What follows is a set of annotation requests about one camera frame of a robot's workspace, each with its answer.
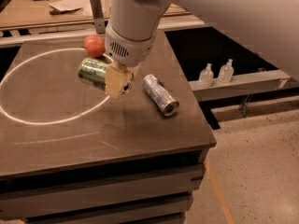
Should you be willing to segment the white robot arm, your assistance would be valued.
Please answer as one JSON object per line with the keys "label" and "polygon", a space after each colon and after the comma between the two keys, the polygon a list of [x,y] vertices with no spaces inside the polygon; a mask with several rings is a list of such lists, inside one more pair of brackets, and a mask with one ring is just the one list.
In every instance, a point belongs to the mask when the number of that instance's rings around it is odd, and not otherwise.
{"label": "white robot arm", "polygon": [[119,68],[147,58],[172,4],[299,80],[299,0],[111,0],[106,51]]}

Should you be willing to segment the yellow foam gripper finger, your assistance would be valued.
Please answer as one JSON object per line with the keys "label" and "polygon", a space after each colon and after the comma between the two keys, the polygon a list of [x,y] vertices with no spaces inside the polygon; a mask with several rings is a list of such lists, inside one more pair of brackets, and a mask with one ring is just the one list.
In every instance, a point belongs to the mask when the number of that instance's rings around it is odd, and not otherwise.
{"label": "yellow foam gripper finger", "polygon": [[112,98],[119,98],[128,92],[133,85],[134,74],[125,65],[113,62],[107,65],[105,75],[105,92]]}

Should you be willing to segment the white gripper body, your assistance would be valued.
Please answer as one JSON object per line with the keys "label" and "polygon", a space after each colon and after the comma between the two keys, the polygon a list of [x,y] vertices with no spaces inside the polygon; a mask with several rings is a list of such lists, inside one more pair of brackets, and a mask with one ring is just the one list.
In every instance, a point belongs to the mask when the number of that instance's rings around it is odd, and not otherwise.
{"label": "white gripper body", "polygon": [[146,60],[153,45],[154,36],[145,41],[134,41],[119,35],[109,24],[106,28],[105,48],[114,61],[134,67]]}

